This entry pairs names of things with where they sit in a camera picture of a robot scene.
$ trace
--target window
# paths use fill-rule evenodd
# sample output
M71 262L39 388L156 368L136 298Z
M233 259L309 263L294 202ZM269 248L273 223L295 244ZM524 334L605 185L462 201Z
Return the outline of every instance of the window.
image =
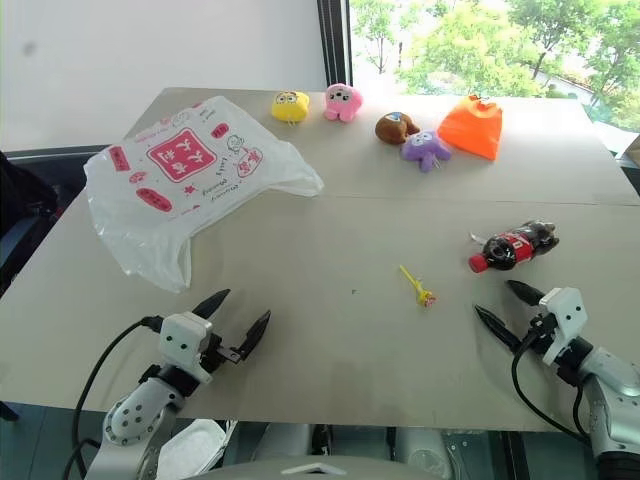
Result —
M354 85L574 98L640 132L638 0L350 0Z

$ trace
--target beige tabletop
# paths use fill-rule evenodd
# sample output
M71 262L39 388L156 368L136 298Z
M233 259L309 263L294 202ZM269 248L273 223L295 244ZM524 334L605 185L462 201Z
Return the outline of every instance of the beige tabletop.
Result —
M522 333L533 315L504 288L581 289L584 336L637 361L640 202L593 135L577 102L500 99L495 163L455 152L422 174L373 134L388 111L434 128L454 98L366 99L356 121L311 114L296 127L269 115L273 93L167 89L132 132L199 100L225 95L292 142L325 181L316 198L267 192L193 240L191 288L161 290L127 277L97 237L86 195L65 212L0 300L0 399L72 407L95 360L144 315L185 311L231 288L215 329L229 344L263 311L272 321L242 365L223 366L185 416L370 425L541 430L518 400L510 354L473 304ZM490 235L531 218L554 221L560 245L512 272L473 274L468 232ZM438 296L418 307L405 264ZM157 336L140 330L114 351L87 408L108 409L160 361ZM572 391L533 359L523 389L566 420Z

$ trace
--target pink plush toy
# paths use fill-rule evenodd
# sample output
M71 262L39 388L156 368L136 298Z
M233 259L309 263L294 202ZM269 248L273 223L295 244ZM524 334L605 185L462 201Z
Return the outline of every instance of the pink plush toy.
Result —
M327 88L324 98L327 103L324 116L329 120L339 118L343 122L350 122L362 105L360 92L344 83L335 83Z

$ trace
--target dark soda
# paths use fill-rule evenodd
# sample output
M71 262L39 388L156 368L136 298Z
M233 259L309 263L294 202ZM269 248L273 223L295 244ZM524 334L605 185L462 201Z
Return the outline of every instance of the dark soda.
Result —
M527 222L521 227L491 237L478 253L469 258L469 266L476 273L487 268L511 270L519 262L547 253L560 239L554 235L556 226L541 221Z

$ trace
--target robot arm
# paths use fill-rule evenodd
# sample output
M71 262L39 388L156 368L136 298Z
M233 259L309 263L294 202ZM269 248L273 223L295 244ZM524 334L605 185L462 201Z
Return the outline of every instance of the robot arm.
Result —
M525 303L540 307L527 337L542 361L558 367L567 383L584 388L589 401L589 437L600 478L640 478L640 369L579 336L587 321L580 292L554 288L548 294L507 282ZM516 352L522 342L490 311L476 306L485 325Z
M267 311L249 329L244 343L227 348L212 332L209 318L229 290L202 302L193 312L159 319L160 351L164 365L152 365L139 386L107 412L102 425L102 444L86 480L138 480L156 478L160 449L185 399L227 360L247 358L261 340L269 323Z

